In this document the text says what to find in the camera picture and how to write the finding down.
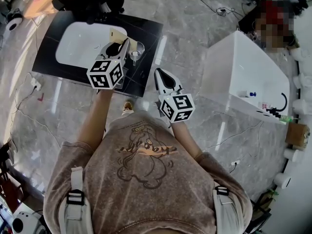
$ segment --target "small glass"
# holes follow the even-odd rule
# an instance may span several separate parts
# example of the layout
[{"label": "small glass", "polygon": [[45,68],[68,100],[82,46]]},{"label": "small glass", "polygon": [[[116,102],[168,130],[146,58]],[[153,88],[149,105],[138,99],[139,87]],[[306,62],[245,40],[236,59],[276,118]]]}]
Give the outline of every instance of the small glass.
[{"label": "small glass", "polygon": [[133,60],[133,66],[136,65],[137,60],[139,60],[145,51],[145,47],[142,42],[137,42],[136,51],[130,53],[130,58]]}]

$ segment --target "marble floor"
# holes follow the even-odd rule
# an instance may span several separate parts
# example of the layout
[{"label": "marble floor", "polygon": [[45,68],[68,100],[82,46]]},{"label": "marble floor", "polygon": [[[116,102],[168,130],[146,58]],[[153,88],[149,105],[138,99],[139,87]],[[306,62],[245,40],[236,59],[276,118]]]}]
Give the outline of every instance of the marble floor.
[{"label": "marble floor", "polygon": [[[23,10],[29,1],[16,0],[13,7]],[[234,7],[240,14],[243,14],[241,3],[246,2],[204,1],[213,8]],[[238,19],[233,14],[219,17],[199,0],[125,0],[124,8],[127,15],[164,24],[163,35],[167,38],[164,54],[157,60],[159,65],[153,63],[151,74],[160,67],[180,78],[186,91],[192,93],[196,106],[195,113],[187,121],[192,136],[202,150],[210,152],[228,171],[234,168],[232,162],[240,160],[231,174],[250,198],[257,200],[273,185],[274,176],[285,164],[287,126],[259,122],[197,95],[208,47],[235,31]],[[38,197],[44,195],[59,145],[65,140],[75,141],[95,97],[95,91],[88,86],[31,72],[53,17],[37,18],[38,27],[32,20],[25,19],[14,32],[4,35],[0,50],[0,142],[6,142],[12,133],[17,149],[14,172]],[[296,74],[296,62],[286,50],[269,55],[290,78],[292,102],[297,97],[291,79]],[[24,100],[20,110],[35,121],[21,112],[12,114],[15,94],[25,79],[16,95],[17,103],[32,91],[29,72],[42,84],[42,89]],[[114,94],[108,123],[120,115],[126,99],[126,96]],[[144,97],[137,99],[135,106],[159,117],[155,101],[157,91],[154,78],[150,76]]]}]

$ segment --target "beige t-shirt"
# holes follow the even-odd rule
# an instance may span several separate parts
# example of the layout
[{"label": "beige t-shirt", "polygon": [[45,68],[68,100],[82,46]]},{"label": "beige t-shirt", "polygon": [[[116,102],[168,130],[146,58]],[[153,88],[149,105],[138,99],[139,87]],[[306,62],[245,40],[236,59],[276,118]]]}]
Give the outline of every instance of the beige t-shirt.
[{"label": "beige t-shirt", "polygon": [[63,143],[44,198],[54,234],[59,205],[71,190],[71,168],[78,166],[95,234],[215,234],[214,180],[239,198],[245,227],[251,219],[248,196],[211,155],[195,161],[163,121],[136,112],[112,122],[95,152],[85,143]]}]

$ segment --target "cartoon graphic print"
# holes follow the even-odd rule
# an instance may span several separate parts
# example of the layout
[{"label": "cartoon graphic print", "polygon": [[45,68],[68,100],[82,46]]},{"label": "cartoon graphic print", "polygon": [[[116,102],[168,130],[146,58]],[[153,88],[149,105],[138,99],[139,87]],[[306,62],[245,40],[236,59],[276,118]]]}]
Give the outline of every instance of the cartoon graphic print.
[{"label": "cartoon graphic print", "polygon": [[129,139],[128,147],[117,150],[129,153],[123,159],[119,158],[118,163],[122,166],[117,176],[124,181],[135,178],[147,189],[160,187],[167,167],[174,166],[172,160],[164,163],[162,158],[177,153],[176,147],[159,141],[155,130],[146,124],[133,128]]}]

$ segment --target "black countertop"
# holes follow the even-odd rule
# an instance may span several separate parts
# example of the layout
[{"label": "black countertop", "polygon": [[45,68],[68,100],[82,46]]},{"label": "black countertop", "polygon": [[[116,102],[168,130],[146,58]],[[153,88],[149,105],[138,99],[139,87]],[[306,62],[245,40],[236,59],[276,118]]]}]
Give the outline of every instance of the black countertop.
[{"label": "black countertop", "polygon": [[[87,19],[88,15],[85,13],[58,12],[42,40],[32,71],[90,84],[86,68],[61,64],[55,57],[66,28],[73,22],[86,22]],[[133,61],[130,58],[126,60],[125,68],[128,69],[128,72],[124,78],[123,87],[115,89],[117,92],[143,97],[163,25],[126,15],[109,16],[104,22],[96,21],[96,23],[122,27],[130,38],[144,44],[145,52],[141,59],[136,61],[136,66],[133,66]]]}]

